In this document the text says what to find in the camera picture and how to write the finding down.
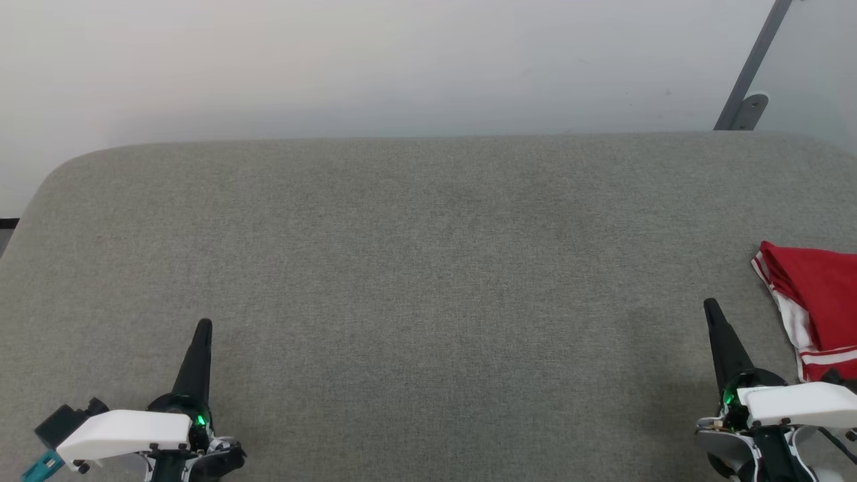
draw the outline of black cable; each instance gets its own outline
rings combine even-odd
[[[837,449],[840,449],[846,457],[848,457],[855,465],[857,465],[857,455],[852,454],[851,451],[848,450],[848,447],[846,447],[841,440],[834,437],[833,434],[830,433],[830,431],[825,429],[824,427],[818,427],[818,431],[824,434],[824,436],[827,437],[827,439],[830,440],[831,443],[836,445]]]

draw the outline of red cloth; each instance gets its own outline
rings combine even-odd
[[[857,255],[807,248],[761,248],[774,289],[809,312],[818,350],[857,345]]]
[[[800,379],[832,368],[857,379],[857,255],[763,241],[752,266],[782,314]]]

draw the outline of white wall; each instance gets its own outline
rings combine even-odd
[[[0,217],[76,155],[710,130],[773,0],[4,0]]]
[[[756,130],[807,134],[857,154],[857,1],[792,2],[753,93],[769,96]]]

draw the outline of gray fabric surface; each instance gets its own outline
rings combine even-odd
[[[0,229],[0,256],[3,255],[3,252],[6,250],[6,244],[9,243],[9,239],[12,238],[12,229]]]
[[[0,461],[61,403],[143,408],[208,316],[230,480],[719,480],[702,301],[794,380],[749,260],[857,251],[856,184],[839,150],[733,132],[89,154],[0,259]]]

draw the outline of metal bracket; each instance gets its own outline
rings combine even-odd
[[[753,130],[758,120],[762,117],[764,108],[768,106],[768,96],[763,93],[751,95],[741,102],[735,120],[729,126],[729,130]]]
[[[735,122],[737,122],[735,119],[741,107],[741,100],[744,99],[747,91],[750,90],[753,77],[756,76],[758,67],[762,64],[762,59],[764,59],[764,54],[767,53],[768,47],[770,47],[770,43],[773,41],[774,35],[776,35],[776,30],[780,27],[782,19],[788,11],[788,6],[791,4],[792,0],[775,0],[768,18],[764,21],[761,32],[758,33],[756,43],[753,45],[750,55],[744,63],[744,68],[738,74],[738,79],[735,81],[734,87],[732,87],[732,93],[726,99],[726,105],[723,106],[723,111],[717,119],[714,130],[738,130],[735,127]]]

